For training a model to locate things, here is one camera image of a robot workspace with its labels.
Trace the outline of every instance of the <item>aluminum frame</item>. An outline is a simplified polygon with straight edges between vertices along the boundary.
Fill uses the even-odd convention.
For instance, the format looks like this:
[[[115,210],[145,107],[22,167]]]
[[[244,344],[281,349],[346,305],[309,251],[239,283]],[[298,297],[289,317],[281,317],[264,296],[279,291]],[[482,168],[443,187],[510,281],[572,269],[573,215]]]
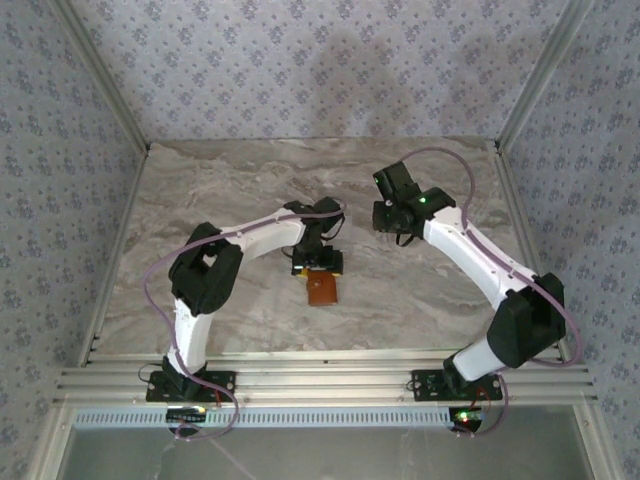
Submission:
[[[527,122],[564,54],[572,45],[578,29],[591,10],[593,3],[593,0],[569,0],[565,5],[526,85],[509,113],[509,118],[498,135],[500,148],[504,152],[509,151]]]
[[[146,152],[147,141],[144,133],[136,123],[122,95],[120,95],[113,77],[100,57],[89,32],[83,25],[75,8],[69,0],[49,0],[49,5],[60,20],[69,41],[76,48],[84,65],[96,82],[96,86],[104,96],[107,105],[109,105],[122,126],[125,135],[138,153]]]
[[[489,151],[493,145],[488,143]],[[524,214],[508,162],[497,151],[493,165],[505,193],[509,215],[523,252],[525,264],[541,270],[533,237]],[[159,355],[101,355],[91,353],[91,343],[102,325],[124,243],[124,231],[133,206],[143,165],[127,203],[107,279],[92,318],[92,330],[81,360],[84,368],[65,369],[56,392],[54,408],[46,418],[44,434],[28,474],[37,480],[56,478],[69,440],[70,425],[83,407],[140,409],[157,408],[144,401],[145,385],[137,372]],[[237,393],[244,407],[395,406],[415,407],[404,389],[413,369],[439,368],[453,350],[364,350],[347,352],[274,352],[225,354],[209,359],[209,369],[237,372]],[[568,355],[565,342],[543,352],[542,358]],[[588,368],[577,365],[549,370],[535,364],[505,372],[514,406],[573,405],[576,420],[594,477],[597,480],[624,479],[622,468],[606,428]],[[457,406],[440,402],[438,406]]]

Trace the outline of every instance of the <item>black bracket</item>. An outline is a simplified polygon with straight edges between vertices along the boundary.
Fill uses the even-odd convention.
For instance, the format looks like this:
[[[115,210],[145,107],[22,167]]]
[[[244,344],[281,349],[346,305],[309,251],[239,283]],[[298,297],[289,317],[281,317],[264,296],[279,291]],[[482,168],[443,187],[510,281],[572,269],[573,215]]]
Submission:
[[[220,229],[210,223],[201,223],[187,244],[220,233]],[[215,312],[231,296],[242,256],[238,245],[224,239],[181,253],[169,270],[171,293],[189,307],[194,317]],[[209,266],[205,257],[215,257],[213,265]]]
[[[305,268],[342,275],[344,272],[342,252],[334,249],[331,245],[324,245],[311,253],[301,252],[294,247],[291,254],[291,275],[301,275]]]
[[[406,246],[416,237],[422,239],[425,221],[432,220],[443,208],[456,206],[453,198],[440,188],[422,192],[402,162],[379,170],[373,178],[384,199],[373,202],[373,229],[395,233],[398,246]],[[411,237],[401,244],[400,235],[405,234]]]
[[[443,370],[413,370],[407,389],[413,392],[416,402],[471,403],[474,400],[502,400],[502,388],[497,375],[485,375],[454,391],[447,385]]]
[[[226,388],[231,393],[236,388],[236,372],[205,370],[198,374],[198,377],[205,382],[213,383],[220,387]],[[223,393],[219,393],[220,403],[231,403],[231,399]],[[199,388],[190,398],[178,389],[167,372],[152,372],[149,377],[149,385],[147,387],[147,402],[194,402],[194,403],[216,403],[216,392],[210,388]]]
[[[564,305],[564,286],[558,277],[547,273],[534,277],[534,281]],[[498,360],[509,368],[518,368],[566,333],[560,312],[527,286],[519,292],[507,292],[487,331],[487,343]]]

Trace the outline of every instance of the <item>patterned wallpaper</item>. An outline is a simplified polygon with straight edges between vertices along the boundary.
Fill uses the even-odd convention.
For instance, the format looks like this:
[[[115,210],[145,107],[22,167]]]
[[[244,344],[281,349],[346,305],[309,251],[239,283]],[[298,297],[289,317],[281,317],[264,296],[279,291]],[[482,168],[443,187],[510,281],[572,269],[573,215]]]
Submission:
[[[44,0],[0,2],[0,478],[77,360],[137,156]]]
[[[149,140],[497,137],[564,0],[72,0]]]
[[[639,46],[640,4],[596,2],[508,154],[629,478],[640,478]]]

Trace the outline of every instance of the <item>marble tabletop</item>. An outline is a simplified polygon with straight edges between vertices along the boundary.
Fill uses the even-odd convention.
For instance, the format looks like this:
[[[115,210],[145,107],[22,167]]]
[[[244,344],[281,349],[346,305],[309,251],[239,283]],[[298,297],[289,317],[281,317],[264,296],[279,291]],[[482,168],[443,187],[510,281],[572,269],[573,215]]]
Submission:
[[[441,146],[464,156],[477,180],[470,217],[491,240],[521,260],[494,172],[492,145],[479,137],[228,140],[153,144],[129,221],[124,253],[100,339],[102,354],[164,353],[168,332],[146,303],[143,272],[182,246],[209,221],[233,226],[268,215],[284,203],[325,195],[347,207],[332,242],[344,252],[339,304],[310,307],[290,260],[272,252],[243,266],[233,294],[216,313],[207,350],[232,351],[454,348],[475,340],[492,317],[480,290],[426,242],[395,245],[371,228],[379,193],[371,175],[404,153]],[[439,186],[461,205],[469,180],[441,153],[407,161],[423,190]],[[167,269],[150,282],[171,314]]]

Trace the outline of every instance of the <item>cable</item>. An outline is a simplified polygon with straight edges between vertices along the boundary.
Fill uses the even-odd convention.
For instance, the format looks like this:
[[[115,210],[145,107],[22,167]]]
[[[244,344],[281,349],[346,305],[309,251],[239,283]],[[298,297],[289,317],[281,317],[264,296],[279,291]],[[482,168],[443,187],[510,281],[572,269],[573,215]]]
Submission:
[[[484,396],[484,398],[488,401],[487,404],[487,411],[484,412],[485,415],[487,413],[489,413],[491,411],[491,397],[489,396],[489,393],[487,392],[487,390],[484,387],[479,386],[476,389],[476,398],[473,399],[473,402],[471,402],[471,405],[469,405],[467,407],[467,410],[471,410],[473,407],[476,406],[476,403],[478,403],[478,400],[480,399],[479,394],[482,394]]]
[[[156,263],[154,263],[153,265],[151,265],[151,267],[149,267],[149,269],[144,273],[144,275],[142,276],[142,290],[144,291],[144,295],[147,299],[147,301],[149,302],[149,305],[151,305],[151,308],[153,308],[156,313],[158,315],[160,315],[160,317],[164,320],[165,324],[167,325],[168,329],[169,329],[169,336],[170,336],[170,340],[171,340],[171,346],[174,350],[174,354],[176,357],[176,361],[178,362],[178,366],[180,367],[180,370],[182,370],[182,373],[189,378],[190,380],[196,382],[199,385],[202,385],[203,387],[206,388],[210,388],[211,390],[217,391],[219,393],[222,393],[223,395],[226,395],[229,400],[231,400],[231,402],[233,403],[233,416],[231,417],[231,420],[229,421],[229,424],[218,430],[217,432],[214,433],[210,433],[210,434],[206,434],[206,435],[200,435],[198,437],[182,437],[180,435],[180,429],[183,428],[183,425],[180,425],[176,431],[175,431],[175,438],[176,440],[184,440],[186,442],[190,442],[193,440],[204,440],[204,439],[212,439],[212,438],[217,438],[220,437],[222,435],[224,435],[225,433],[229,432],[232,428],[233,425],[238,421],[238,416],[240,414],[240,405],[238,404],[238,399],[235,397],[235,395],[227,390],[224,387],[221,387],[219,385],[216,385],[214,383],[211,382],[207,382],[205,380],[202,380],[201,378],[196,377],[195,375],[193,375],[191,372],[189,372],[189,370],[187,369],[186,365],[184,364],[184,360],[182,358],[182,355],[180,354],[180,350],[178,349],[178,340],[176,337],[176,329],[175,329],[175,324],[169,319],[169,317],[167,316],[166,313],[164,313],[164,311],[158,306],[158,304],[153,300],[153,298],[151,298],[151,294],[149,293],[149,288],[148,288],[148,283],[149,283],[149,279],[151,278],[151,276],[157,272],[162,266],[164,266],[165,264],[167,264],[170,260],[173,260],[174,258],[176,258],[178,255],[184,253],[184,252],[188,252],[189,250],[193,250],[194,248],[200,247],[202,245],[207,245],[209,243],[213,243],[216,242],[218,240],[222,240],[223,238],[230,238],[230,237],[235,237],[235,236],[241,236],[244,235],[248,232],[251,232],[253,230],[257,230],[259,228],[265,227],[267,225],[271,225],[272,223],[277,223],[277,222],[282,222],[282,221],[286,221],[286,220],[294,220],[294,219],[302,219],[302,218],[330,218],[336,215],[341,215],[344,213],[346,206],[341,206],[339,210],[336,210],[334,212],[329,212],[329,213],[303,213],[303,214],[296,214],[296,213],[291,213],[291,214],[287,214],[287,215],[283,215],[282,217],[272,217],[272,218],[268,218],[266,220],[262,220],[256,223],[253,223],[251,225],[247,225],[244,228],[238,229],[238,230],[234,230],[231,232],[225,232],[225,233],[221,233],[219,235],[214,235],[212,237],[207,237],[207,238],[203,238],[200,240],[196,240],[195,242],[189,243],[183,247],[178,248],[177,250],[174,250],[173,252],[165,255],[164,257],[162,257],[160,260],[158,260]]]
[[[287,257],[289,260],[293,259],[293,255],[292,255],[291,253],[287,253],[287,252],[285,252],[285,251],[284,251],[284,249],[285,249],[285,247],[282,247],[282,248],[280,249],[280,251],[282,252],[282,254],[283,254],[285,257]]]
[[[160,363],[145,363],[143,366],[141,366],[138,369],[138,378],[140,379],[141,382],[146,383],[147,385],[149,384],[149,382],[151,381],[151,378],[149,378],[149,380],[145,380],[144,378],[142,378],[142,375],[140,375],[142,373],[142,369],[144,369],[145,367],[150,367],[150,366],[154,366],[154,367],[161,367],[162,365]]]
[[[498,380],[500,381],[500,386],[502,387],[502,396],[504,399],[504,403],[502,404],[502,411],[500,412],[500,416],[498,417],[498,420],[496,420],[496,423],[491,425],[489,428],[487,428],[486,430],[482,430],[481,432],[472,432],[471,430],[461,425],[457,425],[458,428],[464,431],[464,436],[469,438],[484,437],[485,435],[489,435],[490,433],[495,432],[498,428],[500,428],[500,425],[502,425],[504,421],[507,419],[508,409],[509,409],[509,389],[507,388],[507,382],[504,381],[504,377],[502,376],[502,374],[498,373],[497,375],[498,375]]]
[[[527,278],[522,273],[518,272],[517,270],[513,270],[508,263],[503,261],[500,257],[494,254],[491,250],[489,250],[480,240],[478,240],[478,238],[474,235],[474,233],[471,230],[469,230],[468,211],[469,211],[469,205],[471,204],[471,200],[473,200],[473,196],[476,192],[476,179],[467,161],[464,158],[462,158],[460,155],[458,155],[456,152],[449,150],[448,148],[424,147],[424,148],[419,148],[417,150],[413,150],[412,152],[409,152],[406,155],[403,155],[400,158],[400,160],[398,160],[396,163],[402,163],[408,158],[423,152],[446,153],[447,155],[450,155],[456,160],[458,160],[458,162],[460,162],[460,164],[467,171],[467,175],[469,177],[469,182],[470,182],[469,195],[467,196],[467,199],[462,205],[461,210],[462,210],[462,228],[464,233],[467,235],[467,237],[471,241],[471,243],[473,243],[478,248],[478,250],[480,250],[487,258],[493,261],[493,263],[496,264],[498,267],[500,267],[502,270],[507,272],[509,275],[517,278],[522,283],[524,283],[525,285],[527,285],[528,287],[531,287],[534,291],[536,291],[542,298],[544,298],[547,302],[549,302],[551,306],[555,308],[558,311],[558,313],[560,313],[560,315],[562,315],[562,318],[565,320],[567,325],[569,325],[569,328],[571,329],[571,332],[573,333],[573,336],[576,339],[576,348],[569,360],[567,360],[566,362],[557,363],[557,362],[548,362],[545,360],[538,360],[534,358],[531,361],[539,365],[545,365],[548,367],[556,367],[556,368],[570,367],[578,363],[582,356],[583,342],[582,342],[582,337],[580,335],[580,331],[578,330],[578,325],[576,324],[576,321],[573,319],[572,315],[560,304],[560,302],[558,302],[555,298],[553,298],[553,296],[551,296],[549,292],[547,292],[545,289],[540,287],[537,283],[535,283],[531,279]]]
[[[399,247],[407,247],[411,242],[413,242],[413,240],[416,238],[414,235],[409,235],[409,238],[407,238],[404,242],[400,243],[400,238],[401,235],[398,233],[396,234],[396,245],[398,245]]]
[[[320,235],[320,240],[328,242],[328,241],[333,240],[334,238],[336,238],[338,236],[338,234],[340,233],[340,230],[342,230],[342,226],[344,225],[344,221],[345,221],[345,217],[343,215],[342,218],[340,219],[340,225],[338,225],[338,229],[336,230],[336,233],[334,233],[330,237],[325,237],[324,235]]]
[[[242,473],[245,474],[245,476],[247,478],[249,478],[250,480],[258,480],[249,470],[247,470],[247,468],[242,465],[242,463],[240,463],[238,460],[236,460],[236,458],[231,455],[230,452],[227,451],[226,448],[224,448],[222,445],[220,445],[218,442],[216,442],[213,438],[210,438],[209,441],[213,444],[214,447],[216,447],[218,450],[220,450],[220,452],[227,457],[231,463],[233,463],[235,465],[235,467],[240,470]]]

